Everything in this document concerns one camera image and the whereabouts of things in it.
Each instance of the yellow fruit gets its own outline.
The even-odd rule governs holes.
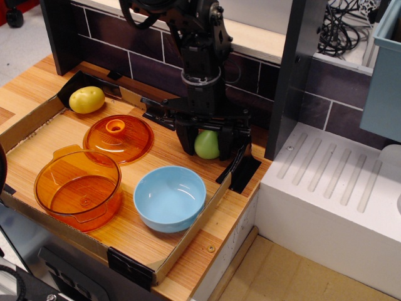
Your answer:
[[[76,113],[92,113],[103,106],[105,94],[101,88],[94,86],[80,88],[71,94],[69,103]]]

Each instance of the blue bowl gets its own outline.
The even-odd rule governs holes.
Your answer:
[[[144,176],[133,195],[142,221],[153,230],[174,233],[189,228],[204,208],[206,187],[194,171],[166,166]]]

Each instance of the green fruit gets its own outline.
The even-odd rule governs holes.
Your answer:
[[[220,156],[219,134],[213,130],[204,130],[195,138],[195,152],[203,159],[215,159]]]
[[[101,88],[89,86],[81,88],[70,96],[71,109],[80,114],[92,113],[105,103],[105,94]]]

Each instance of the wooden floor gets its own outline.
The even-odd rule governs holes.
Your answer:
[[[227,269],[209,301],[396,300],[255,236],[248,241],[249,249],[242,251],[244,257],[238,252],[241,258],[232,261],[234,267]]]

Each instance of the tile wall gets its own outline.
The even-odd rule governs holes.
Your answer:
[[[110,13],[72,2],[83,59],[144,82],[186,95],[181,81],[181,60],[170,33],[159,29],[139,31]],[[269,127],[279,66],[230,54],[226,62],[227,96],[247,107],[251,122]],[[359,128],[370,76],[312,60],[300,122],[381,149],[392,141]]]
[[[376,149],[396,143],[359,128],[370,79],[370,75],[312,60],[299,121]]]

